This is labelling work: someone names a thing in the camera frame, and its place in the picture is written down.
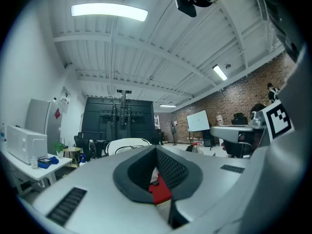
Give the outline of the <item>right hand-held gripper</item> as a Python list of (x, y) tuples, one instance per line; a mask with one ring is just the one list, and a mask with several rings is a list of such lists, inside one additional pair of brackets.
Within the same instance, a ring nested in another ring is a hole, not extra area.
[(267, 129), (270, 140), (293, 131), (291, 119), (280, 100), (258, 112), (253, 111), (249, 125), (213, 126), (210, 133), (231, 143), (253, 143), (256, 134), (262, 136), (264, 128)]

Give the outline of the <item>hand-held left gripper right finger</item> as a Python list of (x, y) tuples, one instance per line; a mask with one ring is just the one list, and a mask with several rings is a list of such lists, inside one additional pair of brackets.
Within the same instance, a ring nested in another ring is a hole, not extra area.
[(172, 213), (181, 230), (238, 230), (251, 199), (245, 182), (248, 159), (212, 157), (158, 145), (164, 154), (186, 162), (188, 176), (172, 192)]

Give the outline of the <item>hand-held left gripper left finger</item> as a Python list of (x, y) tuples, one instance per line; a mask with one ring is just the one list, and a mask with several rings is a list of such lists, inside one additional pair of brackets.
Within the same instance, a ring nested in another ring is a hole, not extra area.
[[(115, 186), (113, 171), (142, 152), (132, 149), (100, 158), (74, 170), (45, 189), (33, 202), (31, 214), (53, 234), (167, 234), (171, 227), (154, 205), (129, 200)], [(86, 191), (72, 215), (61, 226), (48, 214), (73, 188)]]

